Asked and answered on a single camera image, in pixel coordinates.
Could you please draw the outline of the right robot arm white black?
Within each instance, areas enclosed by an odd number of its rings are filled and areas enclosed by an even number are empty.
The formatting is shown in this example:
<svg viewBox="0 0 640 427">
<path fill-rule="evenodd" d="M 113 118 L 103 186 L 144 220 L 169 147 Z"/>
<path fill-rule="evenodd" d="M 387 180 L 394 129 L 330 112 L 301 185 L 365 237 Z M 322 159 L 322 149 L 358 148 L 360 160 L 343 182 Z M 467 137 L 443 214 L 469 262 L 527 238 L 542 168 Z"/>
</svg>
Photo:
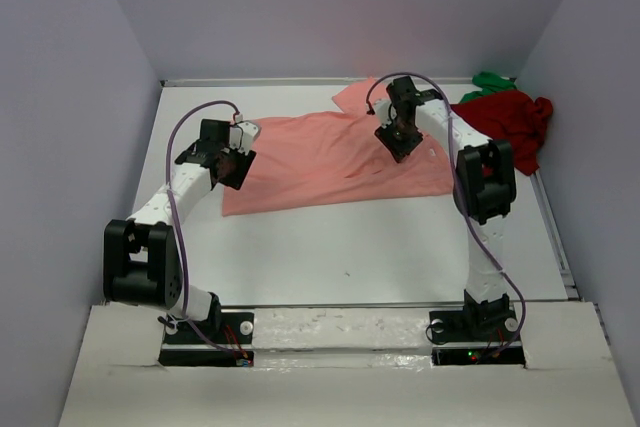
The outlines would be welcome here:
<svg viewBox="0 0 640 427">
<path fill-rule="evenodd" d="M 512 286 L 500 263 L 504 223 L 516 199 L 512 146 L 469 125 L 439 86 L 419 90 L 413 79 L 408 72 L 381 77 L 386 99 L 368 98 L 366 105 L 379 122 L 376 138 L 396 162 L 403 162 L 425 136 L 446 151 L 454 204 L 466 224 L 469 270 L 463 304 L 431 312 L 426 336 L 435 346 L 513 341 L 519 324 L 508 294 Z"/>
</svg>

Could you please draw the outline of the pink t shirt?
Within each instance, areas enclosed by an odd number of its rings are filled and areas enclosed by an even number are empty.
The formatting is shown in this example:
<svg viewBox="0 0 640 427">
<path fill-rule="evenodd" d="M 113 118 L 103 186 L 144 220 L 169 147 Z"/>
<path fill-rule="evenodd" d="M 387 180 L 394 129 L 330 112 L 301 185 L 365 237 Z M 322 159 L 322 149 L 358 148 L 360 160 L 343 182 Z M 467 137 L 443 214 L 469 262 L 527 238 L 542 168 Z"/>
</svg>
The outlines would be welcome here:
<svg viewBox="0 0 640 427">
<path fill-rule="evenodd" d="M 367 79 L 334 96 L 336 111 L 258 120 L 256 158 L 242 187 L 225 189 L 223 216 L 450 194 L 449 160 L 431 136 L 401 163 L 375 137 L 365 101 L 386 96 Z"/>
</svg>

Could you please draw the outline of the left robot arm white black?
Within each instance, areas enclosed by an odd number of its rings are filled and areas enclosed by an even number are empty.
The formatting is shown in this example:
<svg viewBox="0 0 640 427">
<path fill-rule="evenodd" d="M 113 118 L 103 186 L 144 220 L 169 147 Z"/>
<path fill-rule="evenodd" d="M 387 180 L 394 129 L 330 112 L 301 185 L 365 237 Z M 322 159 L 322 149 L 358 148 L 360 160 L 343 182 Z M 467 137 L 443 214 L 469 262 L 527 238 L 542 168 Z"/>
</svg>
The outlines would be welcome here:
<svg viewBox="0 0 640 427">
<path fill-rule="evenodd" d="M 216 186 L 241 188 L 260 133 L 251 121 L 203 120 L 199 137 L 169 156 L 165 184 L 128 218 L 107 224 L 103 292 L 108 301 L 159 310 L 206 334 L 219 332 L 219 297 L 189 280 L 182 222 Z"/>
</svg>

